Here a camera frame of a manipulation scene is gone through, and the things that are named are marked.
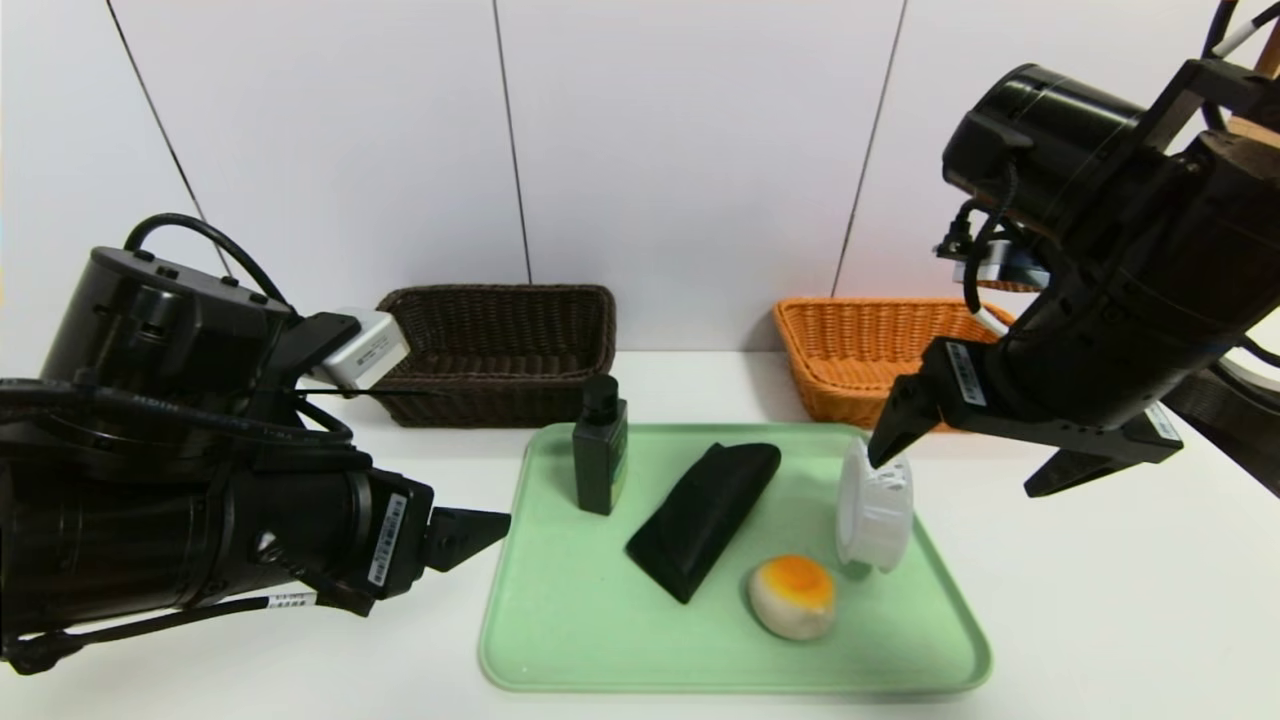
orange-topped bun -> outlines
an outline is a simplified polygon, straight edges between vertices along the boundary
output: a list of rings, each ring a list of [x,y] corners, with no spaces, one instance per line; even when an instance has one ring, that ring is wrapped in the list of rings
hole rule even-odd
[[[751,610],[771,632],[794,641],[822,637],[836,620],[836,584],[804,555],[768,560],[748,582]]]

orange wicker basket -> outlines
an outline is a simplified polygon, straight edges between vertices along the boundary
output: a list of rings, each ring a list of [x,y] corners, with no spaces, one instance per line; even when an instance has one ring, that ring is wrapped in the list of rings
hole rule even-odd
[[[998,307],[987,309],[1014,322]],[[868,429],[876,427],[893,379],[920,369],[931,340],[996,341],[960,300],[801,297],[778,302],[773,319],[809,416]]]

panel seam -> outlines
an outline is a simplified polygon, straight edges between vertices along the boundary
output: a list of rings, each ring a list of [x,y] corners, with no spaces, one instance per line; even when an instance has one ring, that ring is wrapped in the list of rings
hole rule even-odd
[[[840,247],[840,261],[836,263],[836,279],[831,283],[831,297],[836,297],[836,288],[840,287],[840,275],[845,270],[845,255],[849,252],[850,237],[854,234],[854,218],[858,215],[858,202],[861,200],[863,187],[867,184],[867,168],[872,164],[872,150],[876,147],[876,132],[879,129],[881,114],[884,111],[884,97],[888,95],[888,85],[893,76],[893,60],[897,58],[897,44],[902,37],[902,26],[906,23],[906,6],[910,1],[911,0],[902,0],[902,9],[897,14],[897,27],[893,29],[893,45],[890,46],[888,63],[884,67],[884,83],[881,85],[879,100],[876,102],[876,117],[872,120],[870,137],[867,138],[867,152],[863,155],[863,169],[858,174],[858,190],[854,191],[854,206],[849,210],[849,225],[845,227],[845,243]]]
[[[133,58],[133,49],[129,47],[128,38],[124,37],[124,28],[120,27],[120,18],[115,14],[115,5],[111,0],[106,0],[106,9],[111,13],[111,23],[115,24],[115,32],[120,36],[120,45],[124,46],[124,54],[129,58],[129,65],[133,68],[133,77],[138,78],[138,87],[142,88],[142,96],[147,101],[147,108],[151,110],[151,118],[155,120],[156,127],[160,129],[160,137],[164,140],[165,147],[169,150],[169,158],[173,159],[173,167],[178,170],[178,177],[182,178],[182,186],[187,188],[187,196],[191,197],[192,206],[196,208],[196,215],[201,220],[209,222],[205,217],[205,210],[200,206],[200,200],[196,197],[196,191],[191,187],[191,181],[187,179],[187,170],[183,169],[182,161],[178,160],[178,152],[173,147],[173,142],[169,140],[169,131],[165,129],[164,123],[160,120],[160,113],[156,110],[156,104],[151,99],[151,91],[147,90],[146,81],[142,79],[142,70],[138,69],[138,61]],[[214,247],[218,252],[218,259],[223,263],[223,269],[227,270],[229,277],[236,277],[232,273],[232,266],[227,261],[227,256],[223,254],[220,247]]]
[[[498,70],[502,74],[502,100],[507,106],[507,138],[511,142],[511,170],[516,178],[516,208],[520,211],[520,238],[525,245],[525,274],[534,283],[534,263],[529,254],[529,227],[525,224],[525,193],[520,184],[520,159],[516,152],[516,126],[511,119],[511,91],[507,87],[507,56],[502,47],[502,20],[498,19],[498,0],[493,0],[493,31],[498,40]]]

black bottle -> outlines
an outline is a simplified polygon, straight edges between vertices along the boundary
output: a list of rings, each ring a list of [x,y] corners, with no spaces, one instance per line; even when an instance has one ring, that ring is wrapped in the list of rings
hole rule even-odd
[[[573,473],[577,506],[589,512],[613,511],[626,479],[627,401],[618,397],[618,380],[588,378],[582,386],[582,416],[573,428]]]

white cable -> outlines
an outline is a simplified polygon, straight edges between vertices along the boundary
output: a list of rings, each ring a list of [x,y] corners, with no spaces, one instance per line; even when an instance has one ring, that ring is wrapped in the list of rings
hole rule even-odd
[[[995,316],[991,310],[986,307],[978,307],[978,311],[973,314],[973,318],[982,323],[982,327],[996,333],[996,337],[1005,337],[1009,334],[1009,325],[1000,322],[1000,318]]]
[[[1216,58],[1226,58],[1228,55],[1234,53],[1236,47],[1244,45],[1245,40],[1253,37],[1254,32],[1258,32],[1258,26],[1253,24],[1252,22],[1247,22],[1243,26],[1235,28],[1230,35],[1224,37],[1222,42],[1215,45],[1211,53],[1213,53]]]

